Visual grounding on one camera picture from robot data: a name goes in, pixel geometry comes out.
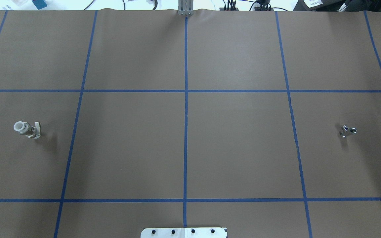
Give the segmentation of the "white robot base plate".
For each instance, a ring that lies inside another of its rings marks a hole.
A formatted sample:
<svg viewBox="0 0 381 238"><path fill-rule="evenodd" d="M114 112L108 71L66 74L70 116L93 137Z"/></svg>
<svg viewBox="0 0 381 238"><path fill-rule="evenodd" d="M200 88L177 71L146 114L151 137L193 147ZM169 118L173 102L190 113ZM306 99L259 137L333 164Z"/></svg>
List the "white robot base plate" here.
<svg viewBox="0 0 381 238"><path fill-rule="evenodd" d="M176 227L145 228L141 238L227 238L227 228L222 227Z"/></svg>

